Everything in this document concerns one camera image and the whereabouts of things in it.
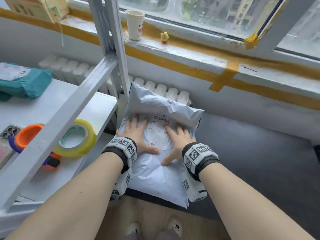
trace dark gray tabletop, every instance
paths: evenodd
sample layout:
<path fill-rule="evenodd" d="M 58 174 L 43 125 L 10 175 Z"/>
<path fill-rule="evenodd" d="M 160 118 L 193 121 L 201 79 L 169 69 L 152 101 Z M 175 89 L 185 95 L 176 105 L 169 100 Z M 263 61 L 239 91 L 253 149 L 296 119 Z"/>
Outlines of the dark gray tabletop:
<path fill-rule="evenodd" d="M 310 141 L 204 113 L 198 142 L 219 155 L 222 164 L 258 190 L 316 239 L 320 239 L 320 167 Z M 209 197 L 186 210 L 135 190 L 126 195 L 219 219 Z"/>

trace yellow toy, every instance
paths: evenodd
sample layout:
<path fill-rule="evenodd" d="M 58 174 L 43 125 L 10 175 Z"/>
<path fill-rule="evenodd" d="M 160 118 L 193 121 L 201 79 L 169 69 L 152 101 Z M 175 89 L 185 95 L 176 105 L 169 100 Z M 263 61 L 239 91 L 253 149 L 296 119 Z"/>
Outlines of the yellow toy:
<path fill-rule="evenodd" d="M 168 33 L 165 31 L 162 31 L 161 35 L 161 42 L 162 44 L 166 44 L 168 42 L 169 36 Z"/>

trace floor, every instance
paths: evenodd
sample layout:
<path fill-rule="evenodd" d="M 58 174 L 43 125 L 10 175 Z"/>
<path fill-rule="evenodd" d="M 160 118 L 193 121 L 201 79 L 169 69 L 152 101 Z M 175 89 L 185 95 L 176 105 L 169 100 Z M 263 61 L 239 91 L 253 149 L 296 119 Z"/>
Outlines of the floor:
<path fill-rule="evenodd" d="M 129 196 L 123 196 L 120 204 L 108 207 L 95 240 L 122 239 L 126 227 L 132 222 L 141 224 L 145 240 L 153 240 L 159 231 L 166 228 L 172 215 L 176 215 L 182 221 L 182 239 L 230 240 L 226 228 L 220 221 L 198 217 Z"/>

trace white shoe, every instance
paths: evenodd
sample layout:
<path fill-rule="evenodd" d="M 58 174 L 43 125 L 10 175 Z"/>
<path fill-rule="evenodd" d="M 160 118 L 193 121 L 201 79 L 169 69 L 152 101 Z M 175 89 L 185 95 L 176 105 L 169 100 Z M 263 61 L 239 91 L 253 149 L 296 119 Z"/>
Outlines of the white shoe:
<path fill-rule="evenodd" d="M 182 223 L 176 216 L 169 219 L 167 229 L 173 229 L 179 235 L 179 238 L 182 237 Z"/>
<path fill-rule="evenodd" d="M 127 227 L 126 236 L 131 233 L 137 233 L 139 236 L 141 236 L 141 226 L 138 222 L 131 223 Z"/>

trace forearm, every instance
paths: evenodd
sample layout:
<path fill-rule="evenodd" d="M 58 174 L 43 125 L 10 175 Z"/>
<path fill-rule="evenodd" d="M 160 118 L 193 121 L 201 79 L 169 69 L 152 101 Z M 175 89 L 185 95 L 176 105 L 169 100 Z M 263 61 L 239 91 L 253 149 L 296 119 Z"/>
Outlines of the forearm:
<path fill-rule="evenodd" d="M 6 239 L 94 239 L 122 167 L 115 153 L 103 153 Z"/>
<path fill-rule="evenodd" d="M 199 178 L 232 239 L 314 239 L 222 164 L 208 165 Z"/>

